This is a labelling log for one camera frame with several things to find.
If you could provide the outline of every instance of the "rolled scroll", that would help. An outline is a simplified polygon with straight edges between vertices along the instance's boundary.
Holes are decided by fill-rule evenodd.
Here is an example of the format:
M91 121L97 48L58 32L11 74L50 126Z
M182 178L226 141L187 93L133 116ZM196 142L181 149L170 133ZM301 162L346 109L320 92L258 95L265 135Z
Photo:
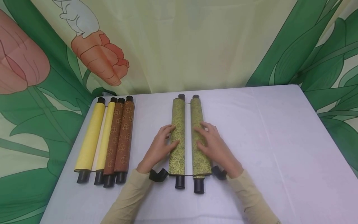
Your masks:
M169 175L175 176L175 188L185 188L185 95L179 94L173 100L171 124L175 130L171 133L170 143L180 140L169 157Z
M197 147L197 141L200 141L203 145L206 145L205 138L194 130L194 127L203 128L200 125L200 122L203 121L203 112L198 95L194 95L190 101L190 115L192 123L194 193L203 194L205 175L211 175L211 161Z
M118 147L119 133L122 124L124 102L125 100L123 98L119 98L118 102L114 107L111 132L108 140L105 169L103 172L104 188L113 187L116 178L114 175L114 164L117 155L117 147Z
M110 138L110 133L111 133L111 125L112 125L114 107L115 107L117 101L118 101L117 98L112 97L111 101L108 103L108 106L107 106L105 123L103 126L103 134L102 134L102 139L101 139L101 144L100 144L100 151L98 153L97 164L96 164L95 185L100 185L100 184L104 183L103 182L103 171L105 169L108 140Z
M132 129L134 117L134 102L132 96L127 96L124 103L121 130L118 140L116 162L114 172L116 174L116 184L125 183L129 167L129 156L131 151Z
M98 98L98 102L95 104L93 109L91 120L88 124L81 150L74 167L74 171L79 172L77 179L77 183L79 184L87 183L90 178L104 113L105 99L100 97Z

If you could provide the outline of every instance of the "green patterned scroll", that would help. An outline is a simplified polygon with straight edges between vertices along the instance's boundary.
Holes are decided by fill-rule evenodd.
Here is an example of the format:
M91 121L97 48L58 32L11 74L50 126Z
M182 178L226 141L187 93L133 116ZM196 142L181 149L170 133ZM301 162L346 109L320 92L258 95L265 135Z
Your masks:
M173 100L171 124L176 128L171 134L170 143L176 140L180 140L180 142L170 153L169 175L185 175L185 98Z
M194 178L204 178L204 175L211 174L211 163L197 147L199 140L203 145L206 144L204 137L194 131L194 127L203 128L200 122L203 121L203 112L198 95L194 95L190 101L191 120L192 120L192 155L193 155L193 176Z

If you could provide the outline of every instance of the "yellow scroll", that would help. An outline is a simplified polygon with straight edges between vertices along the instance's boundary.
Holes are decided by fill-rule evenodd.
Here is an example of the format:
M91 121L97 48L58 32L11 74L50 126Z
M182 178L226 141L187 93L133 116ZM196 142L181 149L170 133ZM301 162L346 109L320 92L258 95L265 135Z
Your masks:
M91 120L79 152L75 172L79 172L77 183L86 183L90 177L93 159L96 153L98 137L101 131L102 119L105 112L105 99L100 97L93 109Z
M117 102L117 98L112 97L111 101L108 103L105 123L103 127L103 134L100 144L100 151L98 153L97 164L96 164L96 178L95 185L103 184L103 171L105 169L106 163L106 155L108 148L108 140L110 138L111 127L112 127L112 119L114 113L114 107Z

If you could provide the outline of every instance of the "cartoon rabbit print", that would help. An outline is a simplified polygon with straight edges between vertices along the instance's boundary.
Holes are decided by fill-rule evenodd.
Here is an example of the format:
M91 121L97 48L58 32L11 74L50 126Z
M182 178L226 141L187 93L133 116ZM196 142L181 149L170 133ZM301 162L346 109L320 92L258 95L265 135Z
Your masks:
M100 29L94 13L80 0L52 0L63 11L61 19L67 20L77 36L88 37Z

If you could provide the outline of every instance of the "floral curtain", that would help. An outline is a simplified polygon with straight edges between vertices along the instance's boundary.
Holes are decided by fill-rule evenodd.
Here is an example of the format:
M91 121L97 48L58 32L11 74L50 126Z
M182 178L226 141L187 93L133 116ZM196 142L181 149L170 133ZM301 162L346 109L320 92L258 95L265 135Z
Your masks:
M358 176L357 0L0 0L0 224L38 224L94 97L297 84Z

